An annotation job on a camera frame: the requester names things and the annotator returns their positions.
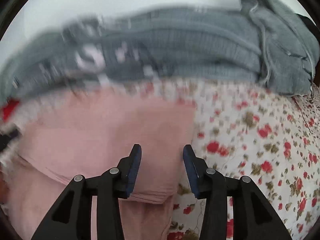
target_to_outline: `metal pin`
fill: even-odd
[[[79,182],[83,179],[83,177],[81,175],[77,175],[74,177],[75,182]]]
[[[243,176],[243,177],[242,177],[242,180],[243,180],[243,182],[245,182],[245,183],[249,183],[249,182],[251,181],[250,177],[248,177],[248,176]]]
[[[109,171],[111,174],[117,174],[119,172],[118,168],[111,168]]]
[[[207,170],[206,170],[206,172],[208,173],[208,174],[215,174],[216,173],[216,170],[215,169],[213,169],[213,168],[207,168]]]

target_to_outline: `folded pink garment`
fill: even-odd
[[[49,208],[65,188],[30,165],[16,164],[10,187],[10,222],[23,240],[30,240]],[[91,239],[97,239],[96,198],[92,200]],[[171,223],[173,196],[163,204],[119,202],[126,240],[166,240]]]
[[[13,180],[14,228],[30,239],[76,174],[99,176],[138,143],[142,159],[132,201],[120,202],[125,239],[165,239],[193,117],[193,108],[160,98],[131,98],[111,90],[68,93],[63,107],[29,124],[21,139],[20,155],[36,170],[22,169]]]

